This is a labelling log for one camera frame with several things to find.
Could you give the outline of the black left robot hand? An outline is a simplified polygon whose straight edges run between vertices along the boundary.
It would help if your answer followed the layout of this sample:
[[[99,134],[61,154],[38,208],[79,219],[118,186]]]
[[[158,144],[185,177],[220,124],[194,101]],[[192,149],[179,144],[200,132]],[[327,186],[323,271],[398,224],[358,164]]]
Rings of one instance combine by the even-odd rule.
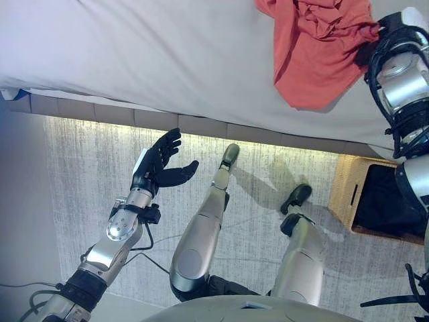
[[[130,190],[147,190],[155,197],[159,188],[179,186],[194,176],[197,160],[184,167],[166,168],[170,158],[179,152],[180,138],[180,129],[171,129],[147,150],[133,173]]]

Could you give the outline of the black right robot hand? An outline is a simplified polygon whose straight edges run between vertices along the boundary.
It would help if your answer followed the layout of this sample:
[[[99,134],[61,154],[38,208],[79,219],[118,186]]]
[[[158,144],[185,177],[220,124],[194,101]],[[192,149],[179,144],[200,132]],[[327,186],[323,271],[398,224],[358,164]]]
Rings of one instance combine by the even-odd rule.
[[[391,13],[381,18],[379,24],[379,39],[374,42],[364,43],[358,50],[354,63],[359,67],[367,66],[371,56],[375,53],[376,47],[380,41],[386,38],[392,32],[396,42],[405,42],[412,40],[419,44],[427,43],[423,36],[413,31],[398,31],[406,26],[416,26],[428,31],[428,17],[415,7],[406,7],[405,9]]]

